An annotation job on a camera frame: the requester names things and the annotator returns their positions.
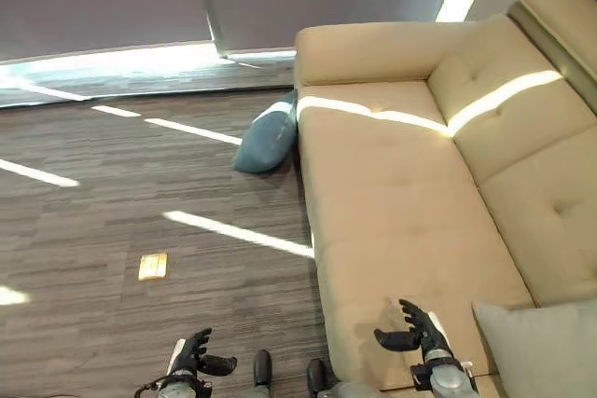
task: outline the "sofa armrest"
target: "sofa armrest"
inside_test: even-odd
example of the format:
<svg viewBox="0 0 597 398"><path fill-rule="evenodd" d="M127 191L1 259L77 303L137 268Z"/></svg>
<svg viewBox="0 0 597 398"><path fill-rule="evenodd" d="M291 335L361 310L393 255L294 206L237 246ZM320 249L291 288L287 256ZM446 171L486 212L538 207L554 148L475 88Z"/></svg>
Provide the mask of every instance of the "sofa armrest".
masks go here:
<svg viewBox="0 0 597 398"><path fill-rule="evenodd" d="M295 84L427 79L475 22L325 25L297 34Z"/></svg>

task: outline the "small object on floor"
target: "small object on floor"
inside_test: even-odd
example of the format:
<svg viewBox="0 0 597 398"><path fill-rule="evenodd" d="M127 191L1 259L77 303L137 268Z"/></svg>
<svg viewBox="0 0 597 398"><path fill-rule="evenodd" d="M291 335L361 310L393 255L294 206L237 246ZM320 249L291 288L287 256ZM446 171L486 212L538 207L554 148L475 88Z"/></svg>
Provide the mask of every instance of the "small object on floor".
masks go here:
<svg viewBox="0 0 597 398"><path fill-rule="evenodd" d="M321 359L311 359L307 366L307 388L311 398L317 398L317 393L328 389L326 365Z"/></svg>
<svg viewBox="0 0 597 398"><path fill-rule="evenodd" d="M238 172L267 172L284 161L297 138L297 91L260 114L244 134L233 167Z"/></svg>
<svg viewBox="0 0 597 398"><path fill-rule="evenodd" d="M139 264L139 280L163 279L167 263L168 254L143 255Z"/></svg>
<svg viewBox="0 0 597 398"><path fill-rule="evenodd" d="M255 386L271 387L271 356L267 350L260 350L253 360L253 383Z"/></svg>

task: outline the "tufted button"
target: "tufted button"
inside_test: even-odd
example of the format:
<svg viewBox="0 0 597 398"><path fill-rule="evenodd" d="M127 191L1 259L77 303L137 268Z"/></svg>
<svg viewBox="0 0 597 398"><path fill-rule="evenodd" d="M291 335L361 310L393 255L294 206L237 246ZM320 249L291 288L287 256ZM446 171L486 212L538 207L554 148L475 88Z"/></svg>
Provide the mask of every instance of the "tufted button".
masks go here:
<svg viewBox="0 0 597 398"><path fill-rule="evenodd" d="M566 204L564 202L556 202L555 204L553 204L553 211L556 214L558 214L559 216L562 216L563 214L565 214L567 210L568 210L568 204Z"/></svg>

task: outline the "gray carpet floor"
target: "gray carpet floor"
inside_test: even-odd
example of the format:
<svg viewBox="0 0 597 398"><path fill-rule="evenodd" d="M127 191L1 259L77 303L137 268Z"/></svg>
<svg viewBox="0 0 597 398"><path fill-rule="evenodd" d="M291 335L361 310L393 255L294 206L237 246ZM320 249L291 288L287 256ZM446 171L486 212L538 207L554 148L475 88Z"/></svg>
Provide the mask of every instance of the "gray carpet floor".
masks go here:
<svg viewBox="0 0 597 398"><path fill-rule="evenodd" d="M163 374L177 338L212 326L209 351L239 358L214 397L252 383L271 351L273 396L305 397L304 370L326 359L312 259L166 219L182 211L309 245L296 154L276 172L233 172L236 146L144 122L162 118L242 137L285 92L152 97L0 112L0 158L76 180L59 187L0 170L0 394L132 397ZM138 281L143 254L167 277Z"/></svg>

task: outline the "sofa backrest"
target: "sofa backrest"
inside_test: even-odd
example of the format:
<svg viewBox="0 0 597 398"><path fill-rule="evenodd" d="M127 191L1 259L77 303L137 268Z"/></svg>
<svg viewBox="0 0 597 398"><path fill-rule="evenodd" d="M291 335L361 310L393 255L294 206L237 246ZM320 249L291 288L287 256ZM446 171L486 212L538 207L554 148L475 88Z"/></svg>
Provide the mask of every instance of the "sofa backrest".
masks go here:
<svg viewBox="0 0 597 398"><path fill-rule="evenodd" d="M556 1L590 9L542 26L597 80L597 3ZM537 304L597 296L597 117L520 27L482 23L428 85Z"/></svg>

